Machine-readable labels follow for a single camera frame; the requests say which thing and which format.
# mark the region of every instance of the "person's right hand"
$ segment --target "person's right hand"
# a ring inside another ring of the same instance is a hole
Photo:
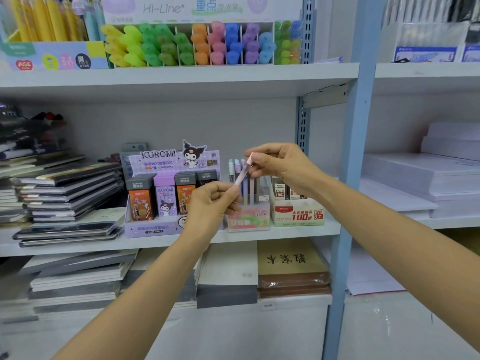
[[[253,161],[249,173],[252,177],[276,176],[294,191],[313,197],[315,185],[323,172],[312,163],[297,144],[273,142],[245,151]]]

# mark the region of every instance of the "pink circle label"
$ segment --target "pink circle label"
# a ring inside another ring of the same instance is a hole
[[[60,69],[61,70],[74,70],[75,69],[75,60],[69,54],[60,55]]]
[[[247,0],[248,8],[254,14],[261,14],[267,8],[267,0]]]

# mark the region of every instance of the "red label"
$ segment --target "red label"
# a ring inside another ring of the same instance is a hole
[[[275,212],[280,212],[280,213],[287,213],[287,212],[293,212],[293,206],[276,206],[275,207]]]
[[[29,60],[17,60],[15,64],[21,71],[31,71],[33,69],[33,63]]]
[[[323,210],[315,210],[315,214],[313,216],[314,220],[321,220],[324,217],[324,211]]]

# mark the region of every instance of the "pink highlighter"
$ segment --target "pink highlighter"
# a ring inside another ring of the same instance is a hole
[[[253,154],[254,153],[251,153],[250,156],[248,157],[248,160],[245,162],[245,166],[243,167],[242,171],[238,175],[237,180],[235,181],[234,185],[240,186],[242,184],[242,181],[245,178],[245,176],[247,175],[248,170],[253,165],[253,162],[252,162],[252,155]]]

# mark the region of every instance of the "blue pen box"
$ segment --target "blue pen box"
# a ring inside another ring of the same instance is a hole
[[[6,42],[0,48],[14,71],[109,68],[103,41]]]

